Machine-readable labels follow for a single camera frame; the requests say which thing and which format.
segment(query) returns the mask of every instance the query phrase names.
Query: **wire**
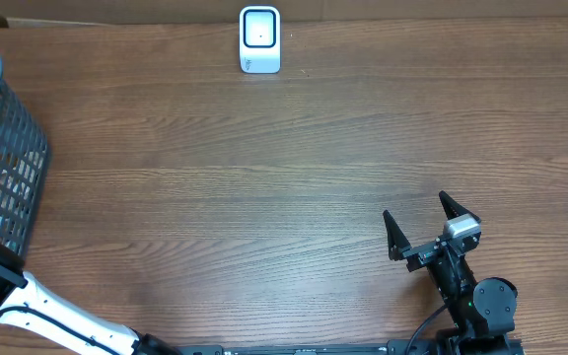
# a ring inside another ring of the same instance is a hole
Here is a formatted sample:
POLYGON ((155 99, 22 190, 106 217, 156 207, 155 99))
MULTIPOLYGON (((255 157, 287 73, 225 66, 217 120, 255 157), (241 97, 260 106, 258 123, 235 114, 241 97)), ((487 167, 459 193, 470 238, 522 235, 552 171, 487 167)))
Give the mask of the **wire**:
POLYGON ((97 342, 96 340, 89 338, 75 330, 73 330, 72 328, 68 327, 67 325, 61 323, 60 321, 53 319, 50 316, 46 316, 44 314, 42 314, 41 312, 37 311, 37 310, 33 310, 29 307, 25 307, 25 306, 13 306, 13 307, 8 307, 5 308, 3 310, 0 310, 0 317, 3 316, 4 314, 8 313, 8 312, 13 312, 13 311, 17 311, 17 312, 21 312, 21 313, 29 313, 31 315, 37 316, 42 320, 45 320, 47 322, 50 322, 51 324, 53 324, 54 326, 60 328, 61 330, 65 331, 66 333, 75 336, 77 338, 79 338, 82 341, 85 341, 87 344, 89 344, 89 346, 96 346, 100 349, 103 349, 105 352, 107 352, 110 355, 119 355, 118 352, 112 350, 111 348, 107 347, 106 345, 100 344, 99 342, 97 342))
POLYGON ((415 329, 413 335, 411 335, 411 338, 409 339, 409 342, 406 344, 406 349, 404 349, 404 355, 409 355, 409 352, 411 351, 411 346, 413 346, 413 342, 415 341, 415 339, 417 339, 418 335, 420 335, 422 330, 424 330, 424 328, 427 325, 429 325, 429 323, 433 321, 435 317, 439 316, 440 313, 443 312, 446 308, 447 305, 444 304, 444 306, 440 307, 437 311, 433 313, 433 315, 429 316, 429 318, 423 321, 422 324, 420 324, 420 326, 418 326, 418 328, 415 329))

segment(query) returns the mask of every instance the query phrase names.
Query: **table surface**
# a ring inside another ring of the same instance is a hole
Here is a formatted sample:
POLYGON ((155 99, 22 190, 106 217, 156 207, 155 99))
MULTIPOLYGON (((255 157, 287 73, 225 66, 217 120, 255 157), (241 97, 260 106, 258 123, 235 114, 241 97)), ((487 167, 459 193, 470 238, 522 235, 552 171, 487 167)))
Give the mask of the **table surface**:
MULTIPOLYGON (((568 353, 568 18, 282 29, 278 75, 241 73, 234 24, 0 30, 54 154, 27 269, 173 344, 404 338, 441 300, 381 213, 428 242, 444 189, 513 337, 568 353)), ((0 354, 66 353, 0 325, 0 354)))

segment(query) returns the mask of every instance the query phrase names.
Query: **basket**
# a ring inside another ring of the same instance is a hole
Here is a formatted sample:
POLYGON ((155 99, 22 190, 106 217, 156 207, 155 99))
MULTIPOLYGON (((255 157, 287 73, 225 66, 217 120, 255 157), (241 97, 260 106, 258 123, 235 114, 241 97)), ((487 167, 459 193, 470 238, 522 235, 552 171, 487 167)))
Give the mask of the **basket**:
POLYGON ((0 244, 25 258, 50 149, 2 74, 0 56, 0 244))

